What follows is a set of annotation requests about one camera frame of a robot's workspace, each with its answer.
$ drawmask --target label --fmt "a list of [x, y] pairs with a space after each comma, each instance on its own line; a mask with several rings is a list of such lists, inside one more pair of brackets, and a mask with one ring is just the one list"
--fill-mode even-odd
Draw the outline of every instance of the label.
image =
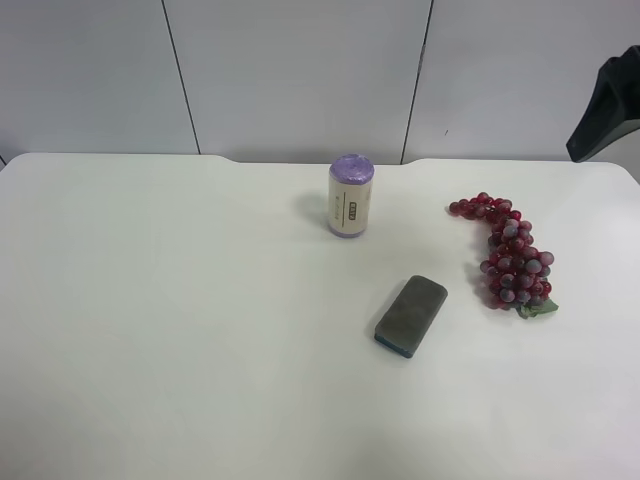
[[347, 185], [329, 175], [329, 225], [336, 232], [353, 235], [367, 228], [371, 183]]

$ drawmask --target grape leaf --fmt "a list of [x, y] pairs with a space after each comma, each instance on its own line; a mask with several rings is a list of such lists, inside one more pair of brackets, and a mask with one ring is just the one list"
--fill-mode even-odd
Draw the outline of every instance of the grape leaf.
[[527, 307], [525, 305], [518, 307], [518, 315], [526, 320], [527, 318], [533, 318], [544, 313], [555, 312], [558, 308], [558, 305], [553, 300], [548, 298], [539, 307]]

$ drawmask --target white wall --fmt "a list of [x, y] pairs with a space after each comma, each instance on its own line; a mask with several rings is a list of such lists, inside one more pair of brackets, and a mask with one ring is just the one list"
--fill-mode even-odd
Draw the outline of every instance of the white wall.
[[167, 0], [202, 153], [399, 163], [429, 0]]
[[159, 0], [4, 0], [0, 154], [196, 153]]
[[[405, 162], [568, 160], [598, 69], [638, 43], [638, 0], [436, 0]], [[640, 134], [597, 158], [640, 179]]]

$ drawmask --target grapes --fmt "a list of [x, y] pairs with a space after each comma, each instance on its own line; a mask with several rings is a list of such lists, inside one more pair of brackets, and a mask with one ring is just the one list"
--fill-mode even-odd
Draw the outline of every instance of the grapes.
[[531, 300], [531, 294], [526, 290], [518, 290], [516, 292], [516, 300], [523, 304], [527, 303], [529, 300]]
[[513, 290], [503, 288], [500, 290], [500, 299], [505, 303], [510, 303], [516, 299], [516, 294], [513, 293]]
[[531, 295], [542, 295], [544, 287], [542, 286], [542, 283], [534, 283], [529, 291], [531, 292]]
[[513, 287], [513, 275], [510, 273], [505, 273], [502, 277], [500, 277], [500, 285], [504, 288], [512, 288]]
[[518, 285], [520, 285], [521, 288], [527, 290], [529, 288], [531, 288], [531, 286], [534, 283], [534, 277], [533, 275], [526, 275], [524, 273], [518, 275], [518, 277], [516, 278]]
[[511, 259], [509, 257], [502, 257], [498, 261], [498, 270], [502, 270], [503, 272], [507, 272], [511, 269]]
[[522, 256], [524, 257], [525, 260], [538, 258], [538, 249], [536, 247], [524, 247], [522, 249]]
[[502, 234], [506, 238], [513, 238], [516, 235], [518, 235], [518, 227], [514, 227], [513, 225], [508, 225], [508, 226], [504, 227], [504, 230], [502, 231]]
[[543, 303], [544, 303], [544, 300], [540, 295], [531, 295], [531, 300], [529, 300], [529, 305], [531, 305], [532, 307], [539, 307]]
[[486, 220], [491, 226], [487, 240], [489, 258], [480, 263], [487, 276], [485, 283], [493, 295], [492, 308], [538, 307], [551, 293], [548, 277], [555, 258], [551, 252], [533, 247], [531, 222], [522, 220], [522, 212], [513, 209], [511, 200], [480, 192], [467, 200], [449, 204], [452, 216]]
[[551, 252], [540, 253], [540, 263], [543, 266], [548, 267], [549, 265], [552, 265], [554, 260], [555, 258], [553, 256], [553, 253]]
[[542, 270], [542, 264], [540, 263], [539, 260], [536, 260], [534, 258], [532, 260], [529, 260], [527, 264], [524, 266], [524, 268], [529, 273], [539, 273], [540, 270]]

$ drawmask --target white tabletop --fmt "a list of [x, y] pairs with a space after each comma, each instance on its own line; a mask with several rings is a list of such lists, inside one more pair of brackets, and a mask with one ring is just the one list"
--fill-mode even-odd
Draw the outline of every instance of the white tabletop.
[[[640, 477], [640, 187], [611, 164], [377, 167], [325, 227], [326, 165], [29, 154], [0, 174], [6, 480]], [[485, 190], [554, 252], [560, 310], [484, 307]], [[372, 340], [449, 291], [416, 356]]]

